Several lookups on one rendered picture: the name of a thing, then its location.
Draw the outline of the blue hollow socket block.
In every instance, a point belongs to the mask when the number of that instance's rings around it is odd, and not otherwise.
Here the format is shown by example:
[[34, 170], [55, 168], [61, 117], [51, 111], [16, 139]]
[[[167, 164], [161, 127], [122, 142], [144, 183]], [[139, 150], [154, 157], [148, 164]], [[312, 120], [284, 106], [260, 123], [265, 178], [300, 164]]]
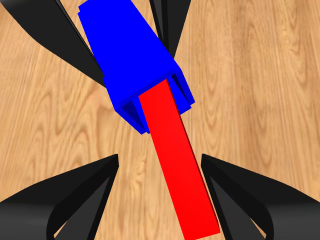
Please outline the blue hollow socket block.
[[132, 0], [86, 0], [78, 16], [113, 108], [134, 129], [149, 131], [139, 97], [163, 80], [179, 113], [191, 108], [195, 100], [181, 68]]

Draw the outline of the thin red peg bar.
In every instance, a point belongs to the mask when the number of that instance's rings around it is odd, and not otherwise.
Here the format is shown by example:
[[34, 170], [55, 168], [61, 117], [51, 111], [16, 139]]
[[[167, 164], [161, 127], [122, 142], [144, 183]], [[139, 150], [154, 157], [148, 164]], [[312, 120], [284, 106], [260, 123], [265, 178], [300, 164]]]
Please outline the thin red peg bar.
[[195, 154], [167, 79], [139, 96], [185, 240], [220, 233]]

